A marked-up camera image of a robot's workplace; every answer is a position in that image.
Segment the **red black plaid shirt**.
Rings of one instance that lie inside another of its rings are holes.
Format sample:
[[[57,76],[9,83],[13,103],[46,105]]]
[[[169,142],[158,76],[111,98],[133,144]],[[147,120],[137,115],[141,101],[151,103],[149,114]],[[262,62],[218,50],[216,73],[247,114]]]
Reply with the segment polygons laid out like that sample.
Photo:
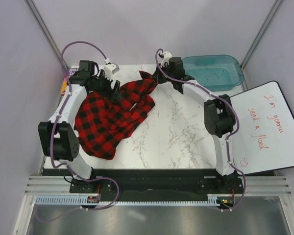
[[[146,71],[141,79],[120,87],[121,100],[109,101],[98,92],[87,95],[75,117],[79,143],[89,156],[111,160],[118,144],[131,137],[155,106],[150,94],[157,83]]]

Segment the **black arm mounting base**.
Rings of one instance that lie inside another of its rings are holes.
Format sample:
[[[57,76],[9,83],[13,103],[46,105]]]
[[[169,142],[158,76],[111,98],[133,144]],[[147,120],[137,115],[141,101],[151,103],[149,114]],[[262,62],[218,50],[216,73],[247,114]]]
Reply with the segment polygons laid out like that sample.
[[[72,179],[70,193],[105,193],[115,180],[120,192],[193,191],[198,194],[239,194],[244,186],[237,172],[221,176],[214,169],[95,169],[95,182]]]

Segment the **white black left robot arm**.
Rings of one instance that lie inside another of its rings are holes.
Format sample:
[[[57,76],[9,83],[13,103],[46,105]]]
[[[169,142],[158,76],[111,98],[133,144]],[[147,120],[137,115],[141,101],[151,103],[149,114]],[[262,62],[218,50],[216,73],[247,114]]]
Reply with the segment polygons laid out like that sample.
[[[120,82],[113,80],[119,66],[107,61],[102,69],[94,61],[81,60],[75,72],[68,73],[67,86],[55,113],[46,122],[40,122],[38,132],[42,150],[57,169],[65,166],[74,178],[81,180],[86,192],[94,192],[98,181],[92,177],[92,167],[79,153],[80,143],[73,127],[78,110],[87,95],[98,92],[110,101],[119,101]]]

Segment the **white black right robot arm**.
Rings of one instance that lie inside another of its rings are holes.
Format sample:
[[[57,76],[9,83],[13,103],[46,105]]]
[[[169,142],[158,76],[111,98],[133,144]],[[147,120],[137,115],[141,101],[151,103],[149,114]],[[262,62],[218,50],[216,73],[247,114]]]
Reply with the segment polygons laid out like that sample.
[[[216,153],[216,171],[220,177],[214,182],[219,192],[232,188],[228,177],[238,172],[231,156],[230,137],[239,130],[240,123],[228,95],[217,95],[200,85],[193,77],[187,75],[180,57],[173,57],[170,52],[159,50],[155,55],[156,71],[153,78],[160,83],[171,82],[173,88],[182,95],[194,100],[204,108],[204,125],[213,137]]]

